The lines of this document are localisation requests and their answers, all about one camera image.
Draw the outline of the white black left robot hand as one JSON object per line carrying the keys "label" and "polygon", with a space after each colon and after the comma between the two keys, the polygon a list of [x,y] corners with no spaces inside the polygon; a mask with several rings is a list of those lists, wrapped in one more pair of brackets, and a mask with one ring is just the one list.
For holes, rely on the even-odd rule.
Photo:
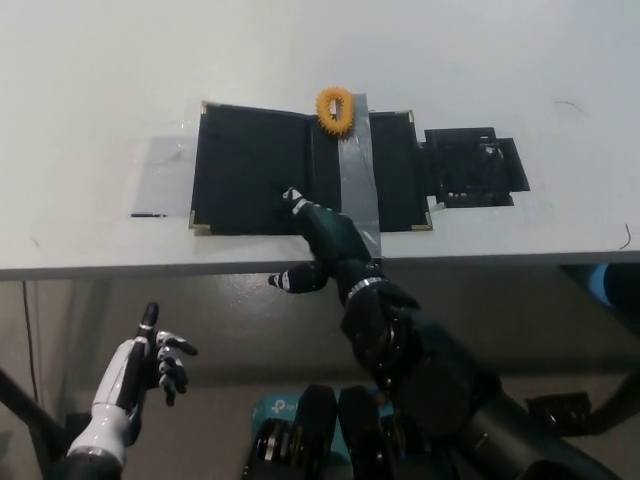
{"label": "white black left robot hand", "polygon": [[184,338],[159,330],[158,318],[159,305],[148,303],[134,338],[124,341],[114,353],[96,392],[96,403],[115,405],[131,414],[142,409],[149,390],[163,390],[170,407],[186,392],[189,380],[177,354],[195,357],[198,350]]}

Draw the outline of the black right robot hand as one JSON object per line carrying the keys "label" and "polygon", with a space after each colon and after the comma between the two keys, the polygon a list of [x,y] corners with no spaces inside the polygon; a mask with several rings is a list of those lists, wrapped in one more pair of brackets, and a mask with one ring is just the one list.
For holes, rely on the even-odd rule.
{"label": "black right robot hand", "polygon": [[359,291],[386,281],[350,217],[306,199],[293,187],[283,192],[281,211],[306,240],[313,259],[270,275],[269,285],[304,294],[333,279],[340,302],[347,304]]}

